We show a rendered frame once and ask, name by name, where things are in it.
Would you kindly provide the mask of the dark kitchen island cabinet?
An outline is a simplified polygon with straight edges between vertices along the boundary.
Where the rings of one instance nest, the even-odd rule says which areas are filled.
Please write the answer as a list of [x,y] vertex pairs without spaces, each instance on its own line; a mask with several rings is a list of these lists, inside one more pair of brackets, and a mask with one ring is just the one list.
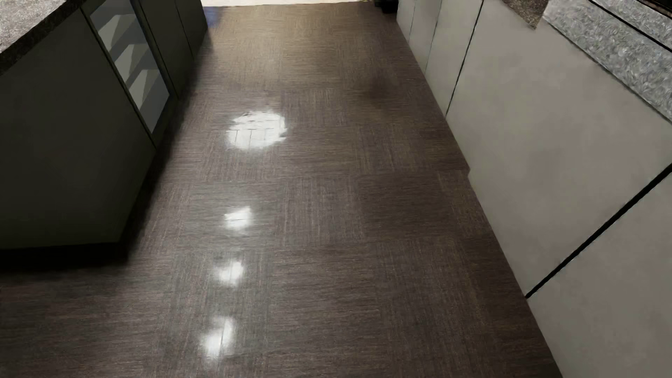
[[155,147],[82,7],[0,76],[0,274],[120,259],[187,102],[203,0],[140,0],[175,89]]

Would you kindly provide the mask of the beige kitchen base cabinets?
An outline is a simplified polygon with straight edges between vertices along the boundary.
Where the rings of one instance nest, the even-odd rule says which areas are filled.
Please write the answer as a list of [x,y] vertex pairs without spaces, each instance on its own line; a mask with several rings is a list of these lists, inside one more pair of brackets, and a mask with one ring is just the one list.
[[501,0],[397,22],[564,378],[672,378],[672,123]]

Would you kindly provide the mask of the grey granite kitchen countertop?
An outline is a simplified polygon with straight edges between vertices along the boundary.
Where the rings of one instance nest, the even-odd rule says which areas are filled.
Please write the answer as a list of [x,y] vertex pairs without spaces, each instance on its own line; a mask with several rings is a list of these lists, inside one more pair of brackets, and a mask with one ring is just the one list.
[[672,0],[501,0],[544,20],[672,123]]

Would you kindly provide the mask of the glass door built-in cooler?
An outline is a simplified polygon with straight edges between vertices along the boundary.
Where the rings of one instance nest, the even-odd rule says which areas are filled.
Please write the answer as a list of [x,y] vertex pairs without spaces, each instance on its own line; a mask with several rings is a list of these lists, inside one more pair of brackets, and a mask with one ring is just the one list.
[[176,94],[140,0],[86,0],[82,10],[147,135],[158,147]]

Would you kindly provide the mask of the grey speckled island countertop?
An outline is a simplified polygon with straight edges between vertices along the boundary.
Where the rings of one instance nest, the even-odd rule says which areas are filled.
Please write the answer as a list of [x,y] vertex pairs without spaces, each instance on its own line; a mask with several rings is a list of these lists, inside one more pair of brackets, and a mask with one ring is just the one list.
[[0,0],[0,76],[87,0]]

